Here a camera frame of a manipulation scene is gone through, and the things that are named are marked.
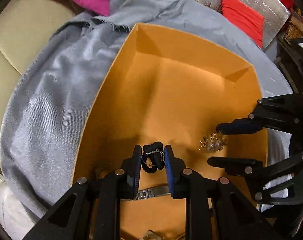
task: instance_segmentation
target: box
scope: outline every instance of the box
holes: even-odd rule
[[[204,177],[224,170],[207,164],[210,156],[254,158],[265,163],[267,133],[228,137],[214,154],[198,150],[204,135],[222,122],[246,117],[261,92],[253,66],[201,37],[157,25],[134,26],[91,109],[74,171],[90,178],[96,168],[118,169],[134,146],[161,141]],[[247,196],[243,178],[230,177]],[[140,189],[167,183],[165,169],[141,171]],[[141,238],[148,229],[166,238],[185,230],[185,200],[163,196],[121,203],[122,237]]]

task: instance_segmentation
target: red pillow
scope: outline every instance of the red pillow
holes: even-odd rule
[[[262,47],[264,17],[260,13],[239,0],[221,0],[221,12],[232,24]]]

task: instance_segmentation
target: gold hair clip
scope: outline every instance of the gold hair clip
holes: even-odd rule
[[[200,141],[199,150],[206,153],[214,153],[221,151],[227,145],[227,137],[220,132],[214,132],[204,137],[204,141]]]

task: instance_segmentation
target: wicker basket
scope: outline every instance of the wicker basket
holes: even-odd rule
[[[287,31],[284,36],[284,40],[291,44],[292,39],[298,39],[303,36],[303,32],[292,22],[289,22]]]

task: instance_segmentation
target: silver rivet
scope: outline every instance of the silver rivet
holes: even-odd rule
[[[252,172],[253,172],[253,169],[252,169],[250,166],[247,166],[247,167],[245,168],[245,173],[246,173],[246,174],[252,174]]]
[[[116,175],[123,175],[124,173],[125,173],[125,171],[123,169],[115,170]]]
[[[80,185],[83,185],[87,182],[87,179],[85,177],[80,177],[77,179],[77,183]]]
[[[262,193],[261,192],[257,192],[255,194],[255,200],[256,201],[261,201],[262,200]]]
[[[192,170],[191,169],[183,169],[182,173],[185,174],[185,175],[190,175],[192,173]]]
[[[219,179],[219,182],[221,184],[227,185],[229,183],[229,179],[227,179],[225,177],[222,177],[222,178]]]

